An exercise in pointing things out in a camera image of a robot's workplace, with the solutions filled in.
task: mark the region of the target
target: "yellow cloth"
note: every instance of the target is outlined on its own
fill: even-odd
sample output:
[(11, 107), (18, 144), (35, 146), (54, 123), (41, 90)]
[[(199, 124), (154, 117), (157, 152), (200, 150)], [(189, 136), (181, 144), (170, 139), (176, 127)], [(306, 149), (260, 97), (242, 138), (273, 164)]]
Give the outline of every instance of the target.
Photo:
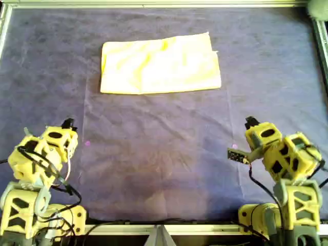
[(167, 93), (221, 87), (218, 58), (208, 33), (107, 42), (102, 50), (103, 93)]

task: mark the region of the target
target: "wrinkled fabric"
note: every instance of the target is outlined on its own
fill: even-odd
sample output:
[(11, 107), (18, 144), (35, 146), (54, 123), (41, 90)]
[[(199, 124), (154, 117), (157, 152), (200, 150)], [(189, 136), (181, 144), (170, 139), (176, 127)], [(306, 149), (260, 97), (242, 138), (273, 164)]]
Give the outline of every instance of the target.
[[(100, 93), (103, 43), (209, 31), (222, 87)], [(0, 61), (0, 158), (24, 136), (74, 117), (69, 182), (95, 219), (232, 219), (272, 202), (227, 147), (248, 150), (245, 118), (303, 132), (328, 157), (326, 95), (311, 23), (298, 9), (14, 9)], [(254, 177), (272, 188), (261, 161)], [(319, 172), (315, 178), (327, 177)], [(13, 179), (1, 165), (0, 193)], [(322, 218), (328, 218), (328, 187)], [(76, 201), (52, 191), (51, 202)]]
[(209, 33), (133, 42), (106, 42), (102, 93), (154, 94), (221, 87)]

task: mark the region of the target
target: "folded towel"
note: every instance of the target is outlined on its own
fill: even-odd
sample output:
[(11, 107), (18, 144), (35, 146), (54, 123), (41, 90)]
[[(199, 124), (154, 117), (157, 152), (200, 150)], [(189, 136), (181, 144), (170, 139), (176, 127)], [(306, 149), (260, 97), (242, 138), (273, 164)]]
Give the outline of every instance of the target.
[(218, 58), (208, 33), (107, 42), (102, 50), (103, 93), (168, 93), (221, 86)]

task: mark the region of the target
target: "metal frame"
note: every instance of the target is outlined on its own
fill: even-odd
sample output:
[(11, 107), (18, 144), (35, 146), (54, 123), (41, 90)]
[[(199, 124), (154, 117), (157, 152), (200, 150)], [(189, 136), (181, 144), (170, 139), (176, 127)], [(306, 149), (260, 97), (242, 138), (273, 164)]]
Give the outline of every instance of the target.
[(324, 88), (328, 97), (328, 35), (325, 22), (313, 20), (313, 30), (321, 60)]
[[(86, 234), (94, 224), (86, 225)], [(141, 236), (149, 235), (154, 229), (153, 224), (111, 224), (100, 225), (90, 235), (100, 236)], [(242, 227), (236, 224), (166, 224), (166, 230), (171, 236), (214, 235), (214, 236), (241, 236)], [(328, 224), (320, 225), (320, 236), (328, 236)]]
[[(183, 7), (301, 7), (307, 0), (3, 0), (0, 14), (0, 58), (4, 48), (13, 9), (31, 8), (183, 8)], [(314, 33), (321, 59), (324, 84), (328, 95), (328, 36), (324, 22), (313, 21)], [(94, 225), (86, 226), (85, 233)], [(90, 235), (149, 235), (152, 224), (112, 224), (95, 228)], [(242, 235), (241, 227), (234, 224), (167, 224), (170, 235)], [(320, 226), (320, 236), (328, 236), (328, 225)]]

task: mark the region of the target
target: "dark fabric surface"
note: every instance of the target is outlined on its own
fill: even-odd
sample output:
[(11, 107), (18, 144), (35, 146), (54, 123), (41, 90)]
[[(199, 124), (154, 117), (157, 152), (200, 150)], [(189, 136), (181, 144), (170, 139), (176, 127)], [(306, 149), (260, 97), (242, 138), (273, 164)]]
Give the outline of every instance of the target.
[[(222, 88), (100, 94), (104, 42), (206, 31)], [(0, 157), (19, 143), (23, 127), (40, 135), (45, 125), (74, 117), (79, 147), (70, 182), (96, 219), (229, 219), (242, 204), (271, 202), (247, 166), (227, 160), (232, 144), (248, 150), (249, 115), (283, 134), (304, 132), (328, 156), (322, 78), (299, 9), (14, 10), (0, 80)], [(260, 161), (254, 176), (274, 184)], [(11, 179), (2, 166), (0, 193)], [(52, 202), (73, 201), (53, 192)]]

